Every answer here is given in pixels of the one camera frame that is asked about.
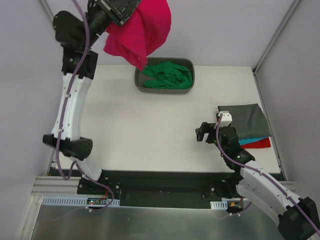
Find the aluminium frame post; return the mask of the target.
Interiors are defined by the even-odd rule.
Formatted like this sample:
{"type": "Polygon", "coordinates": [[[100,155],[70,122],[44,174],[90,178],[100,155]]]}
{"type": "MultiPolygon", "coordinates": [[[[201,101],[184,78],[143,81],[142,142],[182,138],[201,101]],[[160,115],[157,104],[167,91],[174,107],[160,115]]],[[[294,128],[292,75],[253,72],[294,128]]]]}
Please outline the aluminium frame post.
{"type": "Polygon", "coordinates": [[[277,40],[281,36],[281,34],[284,32],[285,27],[288,25],[290,19],[292,18],[293,14],[299,7],[299,5],[302,3],[302,0],[293,0],[287,11],[285,12],[284,16],[282,17],[279,25],[277,26],[275,32],[273,33],[272,37],[270,38],[268,44],[266,45],[266,48],[262,52],[262,55],[260,56],[257,64],[252,69],[252,73],[254,76],[257,75],[259,70],[261,69],[262,65],[264,64],[265,60],[267,59],[268,55],[270,54],[271,50],[273,49],[274,45],[276,44],[277,40]]]}
{"type": "Polygon", "coordinates": [[[38,3],[52,25],[55,40],[63,48],[62,72],[73,73],[85,49],[84,24],[66,10],[53,14],[46,0],[39,0],[38,3]]]}

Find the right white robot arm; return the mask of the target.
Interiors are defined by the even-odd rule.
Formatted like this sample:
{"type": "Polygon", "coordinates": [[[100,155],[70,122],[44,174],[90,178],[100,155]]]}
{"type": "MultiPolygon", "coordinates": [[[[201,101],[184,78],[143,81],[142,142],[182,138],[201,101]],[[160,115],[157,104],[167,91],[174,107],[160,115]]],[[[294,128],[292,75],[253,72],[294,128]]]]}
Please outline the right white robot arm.
{"type": "Polygon", "coordinates": [[[234,180],[225,184],[230,197],[248,199],[277,226],[285,240],[308,240],[320,233],[317,205],[302,198],[267,173],[259,162],[239,144],[235,128],[203,122],[195,130],[196,140],[215,144],[226,165],[234,171],[234,180]]]}

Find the folded teal t shirt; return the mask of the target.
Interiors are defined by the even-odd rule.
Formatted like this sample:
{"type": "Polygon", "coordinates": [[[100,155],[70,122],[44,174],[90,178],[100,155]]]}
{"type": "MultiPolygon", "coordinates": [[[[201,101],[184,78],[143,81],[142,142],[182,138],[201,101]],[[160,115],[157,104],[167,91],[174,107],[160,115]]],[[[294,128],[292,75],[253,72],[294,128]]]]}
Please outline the folded teal t shirt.
{"type": "Polygon", "coordinates": [[[242,145],[247,145],[247,144],[252,144],[255,142],[259,142],[263,139],[265,139],[266,137],[254,137],[254,138],[244,138],[244,139],[240,139],[238,142],[239,144],[242,145]]]}

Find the folded grey t shirt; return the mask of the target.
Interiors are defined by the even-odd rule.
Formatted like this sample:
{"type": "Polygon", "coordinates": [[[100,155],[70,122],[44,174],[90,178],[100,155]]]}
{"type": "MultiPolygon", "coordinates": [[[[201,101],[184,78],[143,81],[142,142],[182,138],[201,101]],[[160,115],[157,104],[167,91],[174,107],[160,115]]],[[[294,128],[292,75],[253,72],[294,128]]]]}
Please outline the folded grey t shirt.
{"type": "Polygon", "coordinates": [[[232,116],[231,127],[240,140],[271,137],[268,121],[257,103],[244,105],[219,105],[219,111],[228,111],[232,116]]]}

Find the aluminium rail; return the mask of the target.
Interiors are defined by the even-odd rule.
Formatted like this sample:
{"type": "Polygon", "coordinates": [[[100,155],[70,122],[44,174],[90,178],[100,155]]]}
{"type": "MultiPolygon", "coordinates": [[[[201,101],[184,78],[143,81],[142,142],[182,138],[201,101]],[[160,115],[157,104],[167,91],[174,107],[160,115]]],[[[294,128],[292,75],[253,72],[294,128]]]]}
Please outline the aluminium rail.
{"type": "Polygon", "coordinates": [[[291,192],[299,192],[299,187],[295,181],[281,181],[280,183],[291,192]]]}
{"type": "Polygon", "coordinates": [[[37,176],[32,188],[33,196],[75,196],[80,177],[64,180],[59,176],[37,176]]]}

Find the left aluminium frame post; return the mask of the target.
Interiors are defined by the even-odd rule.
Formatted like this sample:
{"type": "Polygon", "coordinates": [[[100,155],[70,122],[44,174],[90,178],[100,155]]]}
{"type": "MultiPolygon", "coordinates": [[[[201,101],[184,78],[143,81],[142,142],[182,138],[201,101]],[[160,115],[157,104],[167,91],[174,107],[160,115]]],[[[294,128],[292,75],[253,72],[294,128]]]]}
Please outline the left aluminium frame post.
{"type": "Polygon", "coordinates": [[[84,24],[66,10],[53,14],[46,0],[39,0],[38,3],[52,25],[55,40],[63,48],[62,72],[73,73],[85,49],[84,24]]]}

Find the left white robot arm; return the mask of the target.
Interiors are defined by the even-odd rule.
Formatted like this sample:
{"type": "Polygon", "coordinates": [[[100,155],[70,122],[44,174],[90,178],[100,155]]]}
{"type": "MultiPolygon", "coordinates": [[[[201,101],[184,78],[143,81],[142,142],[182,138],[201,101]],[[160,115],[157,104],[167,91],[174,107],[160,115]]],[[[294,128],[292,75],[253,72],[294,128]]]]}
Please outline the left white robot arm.
{"type": "Polygon", "coordinates": [[[106,183],[100,179],[102,168],[90,158],[93,141],[81,136],[81,120],[85,100],[94,79],[98,53],[92,46],[111,24],[123,26],[140,4],[139,0],[90,0],[84,12],[77,1],[73,2],[81,19],[66,10],[53,18],[55,39],[63,48],[62,95],[58,115],[50,134],[42,141],[68,157],[77,166],[88,188],[99,195],[105,191],[106,183]]]}

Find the left aluminium rail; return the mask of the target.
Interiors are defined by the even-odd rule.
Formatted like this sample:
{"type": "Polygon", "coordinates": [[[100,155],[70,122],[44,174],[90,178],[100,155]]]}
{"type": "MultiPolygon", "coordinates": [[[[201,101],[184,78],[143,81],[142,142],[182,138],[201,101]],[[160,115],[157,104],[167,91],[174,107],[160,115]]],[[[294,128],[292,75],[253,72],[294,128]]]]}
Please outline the left aluminium rail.
{"type": "Polygon", "coordinates": [[[80,177],[64,180],[59,176],[37,176],[32,188],[33,196],[75,196],[80,177]]]}

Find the green t shirt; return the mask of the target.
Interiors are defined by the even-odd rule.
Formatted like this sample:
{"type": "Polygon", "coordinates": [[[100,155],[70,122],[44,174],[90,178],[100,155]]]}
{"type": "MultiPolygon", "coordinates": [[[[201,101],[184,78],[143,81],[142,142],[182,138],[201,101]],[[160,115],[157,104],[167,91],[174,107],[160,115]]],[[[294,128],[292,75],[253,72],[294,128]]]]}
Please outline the green t shirt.
{"type": "Polygon", "coordinates": [[[141,72],[149,77],[143,83],[145,88],[185,90],[193,85],[191,72],[183,65],[165,61],[158,64],[149,64],[141,72]]]}

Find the right aluminium rail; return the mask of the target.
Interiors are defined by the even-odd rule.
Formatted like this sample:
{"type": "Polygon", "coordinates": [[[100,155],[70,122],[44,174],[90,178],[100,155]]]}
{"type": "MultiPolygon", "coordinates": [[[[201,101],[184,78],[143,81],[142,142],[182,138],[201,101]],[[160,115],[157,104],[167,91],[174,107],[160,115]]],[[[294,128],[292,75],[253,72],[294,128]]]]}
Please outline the right aluminium rail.
{"type": "Polygon", "coordinates": [[[291,192],[299,192],[299,187],[295,181],[281,181],[280,183],[291,192]]]}

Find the magenta t shirt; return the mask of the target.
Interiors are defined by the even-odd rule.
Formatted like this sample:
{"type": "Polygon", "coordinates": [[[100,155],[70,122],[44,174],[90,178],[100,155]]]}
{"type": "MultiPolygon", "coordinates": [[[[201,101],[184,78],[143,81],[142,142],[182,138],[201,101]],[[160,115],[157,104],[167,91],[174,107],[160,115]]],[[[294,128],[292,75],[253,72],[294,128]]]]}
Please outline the magenta t shirt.
{"type": "Polygon", "coordinates": [[[143,0],[124,25],[112,23],[107,27],[103,50],[143,71],[148,56],[166,42],[171,25],[172,14],[166,0],[143,0]]]}

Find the grey plastic bin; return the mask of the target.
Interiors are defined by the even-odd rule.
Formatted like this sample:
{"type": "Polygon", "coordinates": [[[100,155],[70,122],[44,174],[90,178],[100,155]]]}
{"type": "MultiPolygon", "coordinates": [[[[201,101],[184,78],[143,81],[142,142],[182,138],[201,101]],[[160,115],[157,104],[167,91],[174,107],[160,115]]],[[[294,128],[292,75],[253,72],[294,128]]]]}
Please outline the grey plastic bin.
{"type": "Polygon", "coordinates": [[[183,67],[186,67],[191,74],[191,86],[185,89],[161,89],[161,88],[146,88],[144,83],[151,80],[152,78],[143,75],[137,68],[134,72],[134,84],[139,91],[147,94],[160,94],[160,95],[184,95],[187,94],[195,84],[195,68],[191,60],[187,58],[177,58],[177,57],[148,57],[149,65],[157,65],[164,62],[172,62],[183,67]]]}

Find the right aluminium frame post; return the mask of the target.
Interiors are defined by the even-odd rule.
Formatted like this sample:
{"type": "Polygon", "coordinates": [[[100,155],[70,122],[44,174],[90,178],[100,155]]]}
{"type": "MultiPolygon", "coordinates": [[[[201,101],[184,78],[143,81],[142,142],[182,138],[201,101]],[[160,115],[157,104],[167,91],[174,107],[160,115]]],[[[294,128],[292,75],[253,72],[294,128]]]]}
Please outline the right aluminium frame post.
{"type": "Polygon", "coordinates": [[[252,73],[254,76],[257,75],[259,70],[261,69],[262,65],[264,64],[265,60],[267,59],[268,55],[270,54],[271,50],[273,49],[274,45],[276,44],[277,40],[281,36],[281,34],[284,32],[285,27],[288,25],[290,19],[292,18],[293,14],[299,7],[299,5],[302,3],[302,0],[293,0],[287,11],[285,12],[284,16],[282,17],[279,25],[277,26],[275,32],[273,33],[272,37],[270,38],[268,44],[266,45],[266,48],[262,52],[262,55],[260,56],[257,64],[252,69],[252,73]]]}

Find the folded red t shirt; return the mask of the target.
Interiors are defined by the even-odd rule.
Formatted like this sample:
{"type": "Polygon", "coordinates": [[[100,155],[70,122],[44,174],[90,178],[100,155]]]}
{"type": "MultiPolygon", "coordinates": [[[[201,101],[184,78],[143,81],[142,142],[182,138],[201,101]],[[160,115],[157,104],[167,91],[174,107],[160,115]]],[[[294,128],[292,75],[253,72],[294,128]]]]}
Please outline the folded red t shirt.
{"type": "Polygon", "coordinates": [[[247,144],[242,144],[242,148],[244,149],[265,149],[265,148],[270,148],[271,147],[271,141],[270,139],[264,138],[259,141],[247,143],[247,144]]]}

